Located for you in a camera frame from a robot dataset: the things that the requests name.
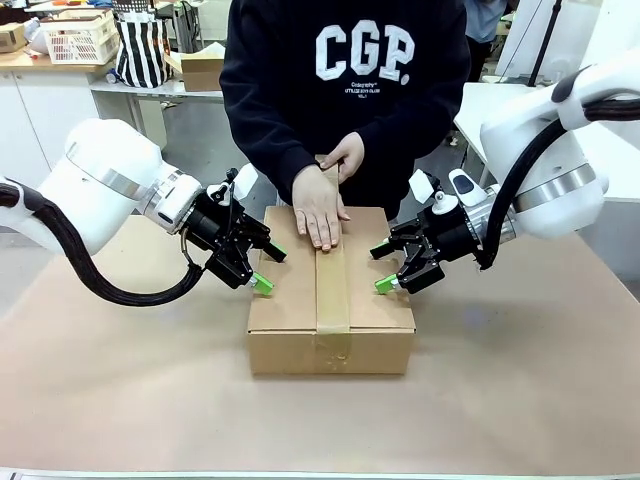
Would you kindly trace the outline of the person's right hand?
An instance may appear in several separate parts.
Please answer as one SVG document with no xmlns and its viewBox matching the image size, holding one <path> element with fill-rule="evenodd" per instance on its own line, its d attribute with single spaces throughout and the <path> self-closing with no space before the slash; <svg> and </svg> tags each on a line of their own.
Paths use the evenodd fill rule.
<svg viewBox="0 0 640 480">
<path fill-rule="evenodd" d="M 305 167 L 296 175 L 292 207 L 298 233 L 308 236 L 314 248 L 329 251 L 339 244 L 341 221 L 350 217 L 337 187 L 317 165 Z"/>
</svg>

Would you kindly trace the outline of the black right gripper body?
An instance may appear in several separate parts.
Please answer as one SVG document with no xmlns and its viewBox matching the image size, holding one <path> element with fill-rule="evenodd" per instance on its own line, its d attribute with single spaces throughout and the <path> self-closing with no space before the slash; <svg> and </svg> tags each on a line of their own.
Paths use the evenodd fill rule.
<svg viewBox="0 0 640 480">
<path fill-rule="evenodd" d="M 454 208 L 442 215 L 425 208 L 415 219 L 393 227 L 392 234 L 416 236 L 402 251 L 409 262 L 451 262 L 475 255 L 480 247 L 480 241 L 471 232 L 468 217 L 461 208 Z"/>
</svg>

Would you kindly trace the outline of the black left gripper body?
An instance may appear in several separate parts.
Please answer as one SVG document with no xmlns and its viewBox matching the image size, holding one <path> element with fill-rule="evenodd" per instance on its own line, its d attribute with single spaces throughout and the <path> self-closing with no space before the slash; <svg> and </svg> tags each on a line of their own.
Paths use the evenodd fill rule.
<svg viewBox="0 0 640 480">
<path fill-rule="evenodd" d="M 205 263 L 211 273 L 224 273 L 225 263 L 248 261 L 248 251 L 254 248 L 253 236 L 270 232 L 264 224 L 247 215 L 237 200 L 223 206 L 212 198 L 196 199 L 185 226 L 186 240 L 211 252 Z"/>
</svg>

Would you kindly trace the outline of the person's left hand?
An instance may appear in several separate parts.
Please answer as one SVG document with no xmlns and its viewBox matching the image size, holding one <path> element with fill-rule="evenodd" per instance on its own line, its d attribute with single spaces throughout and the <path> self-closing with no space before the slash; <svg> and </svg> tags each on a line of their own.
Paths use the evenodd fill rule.
<svg viewBox="0 0 640 480">
<path fill-rule="evenodd" d="M 338 168 L 338 181 L 343 183 L 351 178 L 361 166 L 365 155 L 365 147 L 357 132 L 346 135 L 338 145 L 319 161 L 323 170 Z"/>
</svg>

